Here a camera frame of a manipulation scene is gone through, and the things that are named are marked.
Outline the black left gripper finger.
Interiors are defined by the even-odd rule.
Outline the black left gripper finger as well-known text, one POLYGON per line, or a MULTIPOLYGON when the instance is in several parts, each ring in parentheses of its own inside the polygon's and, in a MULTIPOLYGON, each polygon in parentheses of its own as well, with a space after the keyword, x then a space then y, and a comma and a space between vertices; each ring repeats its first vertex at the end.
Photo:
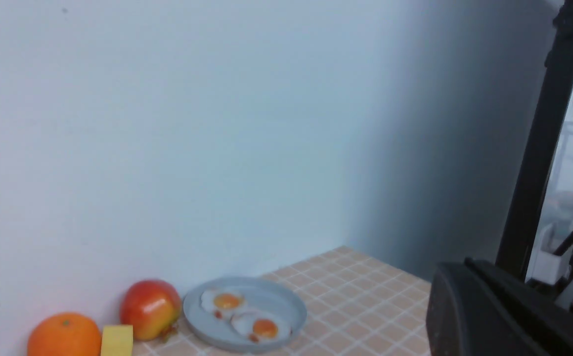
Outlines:
POLYGON ((434 356, 573 356, 573 313, 488 261, 437 265, 426 331, 434 356))

